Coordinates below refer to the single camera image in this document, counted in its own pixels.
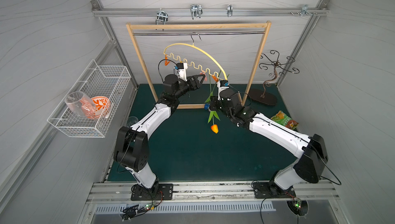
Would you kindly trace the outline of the pink clothes peg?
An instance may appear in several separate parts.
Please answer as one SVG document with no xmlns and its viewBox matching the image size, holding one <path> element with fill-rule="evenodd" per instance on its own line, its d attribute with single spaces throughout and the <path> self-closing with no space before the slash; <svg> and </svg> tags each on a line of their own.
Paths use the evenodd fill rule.
<svg viewBox="0 0 395 224">
<path fill-rule="evenodd" d="M 207 81 L 207 76 L 204 72 L 200 72 L 200 75 L 202 76 L 202 80 L 204 80 L 205 82 Z"/>
</svg>

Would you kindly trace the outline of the orange tulip green stem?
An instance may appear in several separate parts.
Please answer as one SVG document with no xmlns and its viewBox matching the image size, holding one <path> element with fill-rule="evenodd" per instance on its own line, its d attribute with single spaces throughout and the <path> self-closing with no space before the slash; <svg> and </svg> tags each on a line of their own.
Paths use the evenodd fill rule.
<svg viewBox="0 0 395 224">
<path fill-rule="evenodd" d="M 217 134 L 217 133 L 219 132 L 219 128 L 218 128 L 218 125 L 215 123 L 215 119 L 220 120 L 220 119 L 219 119 L 219 116 L 218 116 L 218 114 L 217 114 L 217 112 L 216 112 L 216 111 L 210 111 L 208 123 L 209 123 L 210 121 L 212 121 L 211 130 L 212 130 L 215 134 Z"/>
</svg>

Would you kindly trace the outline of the blue tulip green stem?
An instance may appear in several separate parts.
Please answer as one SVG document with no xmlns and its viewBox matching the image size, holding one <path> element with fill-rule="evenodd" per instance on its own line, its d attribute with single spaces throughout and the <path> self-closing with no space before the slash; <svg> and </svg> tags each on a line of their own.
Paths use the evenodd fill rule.
<svg viewBox="0 0 395 224">
<path fill-rule="evenodd" d="M 209 97 L 206 99 L 206 101 L 204 103 L 204 109 L 205 110 L 212 111 L 211 104 L 212 104 L 213 100 L 217 98 L 217 96 L 215 95 L 214 91 L 215 91 L 215 86 L 210 85 L 210 94 L 209 94 Z"/>
</svg>

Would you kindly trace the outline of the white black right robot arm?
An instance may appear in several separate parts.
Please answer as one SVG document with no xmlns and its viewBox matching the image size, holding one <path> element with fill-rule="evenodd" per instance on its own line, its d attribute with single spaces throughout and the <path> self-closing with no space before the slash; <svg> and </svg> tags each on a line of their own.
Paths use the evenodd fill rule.
<svg viewBox="0 0 395 224">
<path fill-rule="evenodd" d="M 266 117 L 263 113 L 243 106 L 238 94 L 225 87 L 219 95 L 209 99 L 210 111 L 220 111 L 237 127 L 262 135 L 289 151 L 296 160 L 279 170 L 270 180 L 271 191 L 287 192 L 295 184 L 318 183 L 325 169 L 328 169 L 328 153 L 324 138 L 314 134 L 308 136 L 284 127 Z"/>
</svg>

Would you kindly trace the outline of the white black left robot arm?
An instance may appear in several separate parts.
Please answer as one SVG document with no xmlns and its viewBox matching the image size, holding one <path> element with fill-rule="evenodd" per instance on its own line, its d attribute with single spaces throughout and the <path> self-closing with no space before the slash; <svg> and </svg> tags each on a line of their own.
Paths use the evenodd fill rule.
<svg viewBox="0 0 395 224">
<path fill-rule="evenodd" d="M 174 114 L 180 104 L 179 98 L 199 89 L 204 78 L 204 74 L 188 76 L 185 80 L 175 74 L 167 75 L 163 91 L 153 109 L 136 124 L 123 126 L 118 131 L 114 161 L 124 166 L 124 171 L 131 173 L 137 184 L 150 193 L 158 191 L 159 183 L 148 164 L 149 138 L 161 123 Z"/>
</svg>

